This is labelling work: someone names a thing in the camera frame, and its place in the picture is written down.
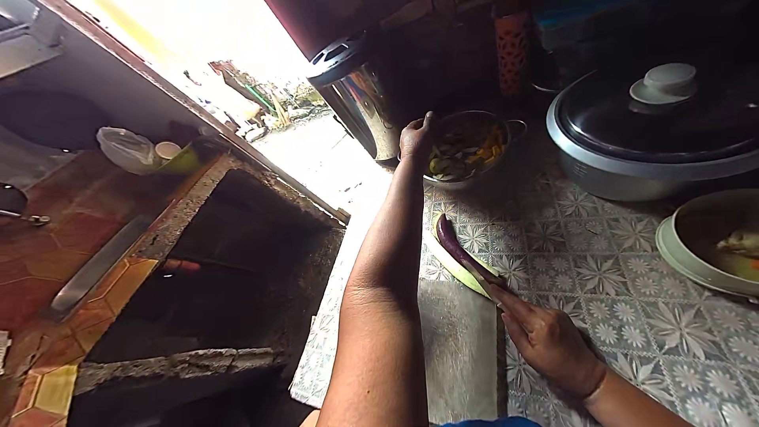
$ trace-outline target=bright doorway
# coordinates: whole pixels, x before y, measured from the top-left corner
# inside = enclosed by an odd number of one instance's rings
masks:
[[[264,0],[69,2],[335,209],[385,173],[308,84]]]

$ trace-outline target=table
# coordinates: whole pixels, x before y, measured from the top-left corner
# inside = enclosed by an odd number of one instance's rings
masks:
[[[478,194],[426,187],[424,226],[446,214],[462,245],[501,270],[520,297],[567,312],[612,368],[689,422],[757,425],[759,312],[745,300],[692,283],[664,262],[654,233],[674,207],[589,195],[564,176],[557,149],[542,132],[510,150],[512,161],[494,180],[499,184]],[[420,277],[463,289],[426,246]],[[342,291],[328,286],[328,294],[291,389],[314,406],[326,392],[337,341]],[[464,294],[455,298],[483,299]],[[556,397],[508,337],[502,341],[493,345],[505,375],[493,372],[499,396],[492,416],[526,416],[543,426],[594,424]],[[461,385],[450,382],[456,387]]]

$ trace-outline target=hand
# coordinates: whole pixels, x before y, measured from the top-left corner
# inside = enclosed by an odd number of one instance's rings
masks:
[[[414,157],[428,161],[435,123],[435,114],[429,111],[424,119],[414,120],[401,131],[401,160]]]
[[[584,399],[599,387],[606,366],[565,312],[522,301],[496,285],[490,291],[501,302],[501,318],[525,362],[571,397]]]

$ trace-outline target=plastic bag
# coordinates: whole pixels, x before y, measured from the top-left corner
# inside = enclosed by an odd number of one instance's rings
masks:
[[[126,129],[100,128],[97,141],[106,157],[127,172],[146,175],[161,166],[153,143]]]

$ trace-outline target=handle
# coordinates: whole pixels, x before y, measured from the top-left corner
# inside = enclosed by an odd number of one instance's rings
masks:
[[[21,214],[18,212],[10,212],[9,210],[0,209],[0,217],[21,218]]]
[[[521,128],[521,131],[518,134],[514,133],[512,135],[512,127],[511,127],[512,123],[519,125],[519,127]],[[522,120],[517,120],[517,119],[506,120],[506,128],[509,130],[509,142],[523,137],[524,134],[526,134],[528,130],[527,123],[525,123]]]

